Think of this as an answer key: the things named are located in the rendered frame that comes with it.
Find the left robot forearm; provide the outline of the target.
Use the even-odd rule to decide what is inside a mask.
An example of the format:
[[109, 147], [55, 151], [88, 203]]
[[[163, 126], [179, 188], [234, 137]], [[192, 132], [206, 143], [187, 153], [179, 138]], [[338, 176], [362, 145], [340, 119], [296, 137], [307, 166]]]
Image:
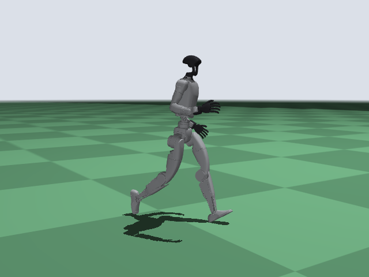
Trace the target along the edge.
[[[180, 117], [181, 119], [182, 119], [182, 117]], [[183, 119], [184, 120], [184, 119]], [[186, 120], [189, 120], [187, 117], [186, 117]], [[194, 124], [190, 121], [189, 122], [189, 127], [191, 127], [192, 128], [192, 126], [193, 126]]]

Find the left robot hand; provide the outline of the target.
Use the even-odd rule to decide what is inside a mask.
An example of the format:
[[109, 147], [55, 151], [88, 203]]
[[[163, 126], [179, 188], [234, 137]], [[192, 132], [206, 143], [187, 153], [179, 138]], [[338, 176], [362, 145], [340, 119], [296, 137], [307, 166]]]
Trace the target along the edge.
[[[206, 137], [205, 134], [208, 135], [207, 132], [209, 133], [209, 131], [206, 130], [205, 128], [203, 128], [203, 127], [207, 128], [207, 126], [206, 125], [200, 125], [200, 124], [196, 125], [196, 123], [194, 121], [192, 121], [192, 120], [190, 120], [190, 121], [194, 124], [192, 126], [192, 129], [194, 129], [195, 132], [198, 133], [202, 137], [202, 139], [204, 139], [204, 137]], [[207, 131], [207, 132], [205, 132], [204, 130]], [[205, 134], [202, 133], [202, 132], [204, 132]], [[202, 135], [204, 135], [204, 137]]]

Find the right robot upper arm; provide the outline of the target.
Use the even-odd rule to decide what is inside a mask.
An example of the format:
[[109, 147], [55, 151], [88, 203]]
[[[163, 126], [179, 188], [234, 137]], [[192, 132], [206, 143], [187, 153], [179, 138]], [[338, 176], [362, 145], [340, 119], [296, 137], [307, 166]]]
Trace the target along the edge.
[[[186, 80], [178, 80], [177, 82], [176, 82], [176, 87], [175, 87], [175, 91], [174, 91], [174, 94], [173, 94], [173, 96], [172, 96], [172, 100], [171, 100], [171, 104], [172, 103], [176, 103], [176, 104], [178, 104], [179, 103], [179, 101], [181, 100], [181, 98], [182, 98], [182, 96], [183, 96], [183, 93], [184, 93], [184, 91], [186, 91], [187, 90], [187, 88], [188, 88], [188, 81], [186, 81]], [[170, 104], [170, 105], [171, 105]], [[171, 110], [172, 111], [172, 110]], [[173, 112], [173, 111], [172, 111]], [[175, 113], [175, 112], [173, 112], [173, 113]], [[177, 114], [177, 113], [175, 113], [175, 114]]]

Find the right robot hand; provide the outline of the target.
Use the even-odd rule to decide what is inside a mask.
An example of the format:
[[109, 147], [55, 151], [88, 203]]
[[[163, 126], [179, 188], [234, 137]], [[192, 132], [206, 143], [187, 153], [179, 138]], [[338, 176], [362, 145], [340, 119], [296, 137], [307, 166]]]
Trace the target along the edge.
[[[216, 105], [216, 104], [219, 104], [218, 102], [213, 102], [214, 100], [209, 100], [207, 101], [205, 104], [203, 104], [202, 106], [195, 106], [195, 107], [198, 107], [198, 112], [196, 113], [193, 113], [194, 115], [198, 115], [198, 114], [202, 114], [203, 113], [218, 113], [218, 111], [216, 110], [219, 110], [220, 111], [220, 106], [219, 105]], [[212, 102], [212, 103], [211, 103]], [[219, 108], [217, 108], [219, 107]]]

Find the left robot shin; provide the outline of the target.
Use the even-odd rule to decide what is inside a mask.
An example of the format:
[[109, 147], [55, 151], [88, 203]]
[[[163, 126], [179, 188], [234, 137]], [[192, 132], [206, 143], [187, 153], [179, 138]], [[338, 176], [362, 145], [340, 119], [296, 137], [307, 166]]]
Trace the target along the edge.
[[209, 171], [208, 171], [208, 178], [204, 180], [203, 182], [200, 182], [199, 186], [201, 188], [204, 198], [208, 202], [211, 213], [213, 212], [215, 214], [217, 212], [216, 199], [215, 199], [213, 182], [212, 182], [212, 178], [211, 178]]

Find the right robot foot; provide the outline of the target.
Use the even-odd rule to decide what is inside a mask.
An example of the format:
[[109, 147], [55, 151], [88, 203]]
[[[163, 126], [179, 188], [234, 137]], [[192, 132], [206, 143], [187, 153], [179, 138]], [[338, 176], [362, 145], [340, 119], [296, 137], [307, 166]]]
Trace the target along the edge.
[[131, 196], [131, 210], [132, 210], [132, 213], [133, 214], [138, 214], [139, 213], [140, 201], [137, 202], [137, 199], [136, 199], [136, 197], [138, 195], [139, 195], [139, 192], [137, 190], [134, 190], [134, 189], [131, 190], [131, 192], [130, 192], [130, 196]]

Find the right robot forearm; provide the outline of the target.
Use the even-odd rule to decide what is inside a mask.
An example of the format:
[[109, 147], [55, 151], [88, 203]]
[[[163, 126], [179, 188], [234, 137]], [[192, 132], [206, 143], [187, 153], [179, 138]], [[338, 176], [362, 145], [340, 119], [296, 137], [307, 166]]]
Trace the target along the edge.
[[193, 113], [198, 112], [198, 107], [188, 108], [188, 107], [180, 106], [176, 103], [172, 103], [170, 105], [170, 110], [177, 113], [178, 115], [185, 115], [185, 116], [188, 115], [189, 117], [192, 117], [194, 116]]

